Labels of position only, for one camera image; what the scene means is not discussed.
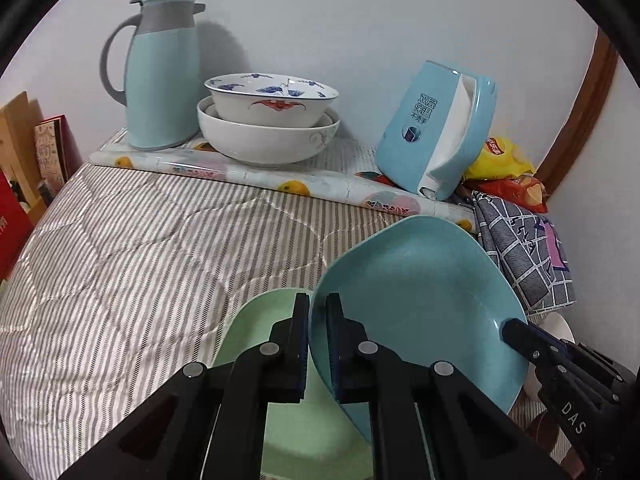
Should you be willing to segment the light blue electric kettle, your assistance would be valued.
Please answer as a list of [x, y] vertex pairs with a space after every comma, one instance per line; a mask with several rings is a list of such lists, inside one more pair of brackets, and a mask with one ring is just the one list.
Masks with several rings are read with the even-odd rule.
[[376, 166], [408, 192], [446, 200], [477, 160], [497, 98], [491, 78], [425, 62], [383, 133]]

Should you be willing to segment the red chips bag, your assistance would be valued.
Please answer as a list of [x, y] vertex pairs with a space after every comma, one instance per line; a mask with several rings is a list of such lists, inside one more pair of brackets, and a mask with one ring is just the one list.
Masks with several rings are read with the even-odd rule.
[[496, 196], [535, 214], [546, 214], [546, 188], [538, 179], [521, 176], [515, 179], [473, 180], [468, 185], [478, 192]]

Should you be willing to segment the red box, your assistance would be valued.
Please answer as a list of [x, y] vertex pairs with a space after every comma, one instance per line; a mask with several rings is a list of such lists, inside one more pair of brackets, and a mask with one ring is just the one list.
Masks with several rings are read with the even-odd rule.
[[32, 232], [32, 222], [4, 174], [0, 184], [0, 276], [7, 280]]

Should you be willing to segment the teal thermos jug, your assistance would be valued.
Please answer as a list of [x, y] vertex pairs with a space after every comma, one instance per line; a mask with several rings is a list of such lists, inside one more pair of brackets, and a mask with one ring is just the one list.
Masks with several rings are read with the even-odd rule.
[[103, 88], [125, 107], [128, 142], [136, 150], [174, 148], [198, 132], [196, 104], [201, 99], [200, 45], [194, 16], [206, 5], [198, 0], [134, 0], [137, 14], [119, 24], [132, 34], [124, 88], [114, 88], [107, 73], [112, 32], [99, 62]]

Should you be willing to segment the grey checked folded cloth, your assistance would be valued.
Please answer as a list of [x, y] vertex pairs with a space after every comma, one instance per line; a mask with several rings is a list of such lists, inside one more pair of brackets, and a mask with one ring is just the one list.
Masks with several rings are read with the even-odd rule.
[[553, 223], [497, 196], [471, 193], [478, 241], [498, 266], [526, 315], [576, 302], [570, 268]]

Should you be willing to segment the light blue square plate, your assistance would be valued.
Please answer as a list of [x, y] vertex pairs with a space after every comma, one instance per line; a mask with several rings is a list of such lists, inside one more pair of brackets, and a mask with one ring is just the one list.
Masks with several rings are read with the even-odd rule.
[[331, 292], [370, 340], [406, 362], [448, 361], [498, 408], [512, 408], [528, 363], [502, 341], [500, 328], [525, 313], [498, 266], [465, 230], [439, 218], [405, 218], [331, 264], [309, 313], [310, 353], [327, 386], [324, 300]]

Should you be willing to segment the fruit print rolled mat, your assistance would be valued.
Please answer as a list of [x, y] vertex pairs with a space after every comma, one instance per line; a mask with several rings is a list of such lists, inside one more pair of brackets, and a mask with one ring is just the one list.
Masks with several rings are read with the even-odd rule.
[[372, 148], [342, 138], [332, 140], [325, 150], [310, 159], [270, 168], [250, 166], [221, 154], [201, 134], [176, 148], [138, 151], [128, 143], [127, 131], [122, 130], [92, 153], [90, 162], [310, 196], [399, 217], [427, 214], [448, 220], [470, 233], [477, 231], [471, 206], [430, 200], [395, 188], [373, 168]]

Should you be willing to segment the blue patterned porcelain bowl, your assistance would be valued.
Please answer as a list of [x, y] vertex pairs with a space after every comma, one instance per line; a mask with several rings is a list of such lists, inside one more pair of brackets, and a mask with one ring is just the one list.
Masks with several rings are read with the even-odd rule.
[[266, 127], [312, 127], [340, 95], [316, 80], [267, 73], [213, 76], [204, 86], [220, 118]]

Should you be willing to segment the striped quilted table cover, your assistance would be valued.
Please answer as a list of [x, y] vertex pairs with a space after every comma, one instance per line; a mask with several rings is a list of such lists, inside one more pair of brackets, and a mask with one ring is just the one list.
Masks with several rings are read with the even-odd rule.
[[1, 418], [55, 479], [181, 367], [212, 366], [248, 300], [314, 296], [337, 258], [404, 220], [220, 181], [86, 165], [1, 297]]

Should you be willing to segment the patterned book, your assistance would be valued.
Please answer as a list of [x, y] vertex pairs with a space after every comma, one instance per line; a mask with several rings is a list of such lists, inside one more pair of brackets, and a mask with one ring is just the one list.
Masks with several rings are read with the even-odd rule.
[[41, 179], [57, 196], [81, 166], [81, 157], [65, 115], [35, 125], [34, 140]]

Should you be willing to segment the yellow chips bag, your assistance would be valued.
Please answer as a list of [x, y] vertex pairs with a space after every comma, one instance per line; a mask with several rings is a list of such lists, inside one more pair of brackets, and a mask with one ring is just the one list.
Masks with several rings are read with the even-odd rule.
[[519, 178], [535, 171], [518, 144], [504, 136], [490, 136], [463, 175], [465, 180], [501, 180]]

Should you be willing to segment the white porcelain bowl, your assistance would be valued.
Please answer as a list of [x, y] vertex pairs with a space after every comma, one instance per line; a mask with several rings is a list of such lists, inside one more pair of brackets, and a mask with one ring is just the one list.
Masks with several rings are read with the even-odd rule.
[[213, 98], [196, 106], [204, 139], [218, 152], [239, 162], [279, 166], [302, 162], [321, 153], [334, 139], [341, 121], [330, 108], [310, 128], [243, 125], [218, 117]]

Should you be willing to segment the light green square plate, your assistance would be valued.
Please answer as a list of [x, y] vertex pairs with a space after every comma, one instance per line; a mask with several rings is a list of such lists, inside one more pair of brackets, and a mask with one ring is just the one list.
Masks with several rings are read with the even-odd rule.
[[[242, 351], [268, 339], [275, 322], [293, 313], [297, 288], [264, 292], [241, 308], [214, 359], [234, 361]], [[304, 400], [268, 408], [262, 476], [266, 479], [370, 479], [370, 444], [334, 402], [314, 362], [307, 366]]]

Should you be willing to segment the brown wooden door frame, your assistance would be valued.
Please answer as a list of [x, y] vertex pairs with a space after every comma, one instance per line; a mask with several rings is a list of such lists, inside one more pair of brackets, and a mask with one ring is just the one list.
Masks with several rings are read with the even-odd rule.
[[590, 139], [608, 100], [619, 58], [608, 35], [598, 27], [570, 114], [536, 171], [549, 196], [561, 185]]

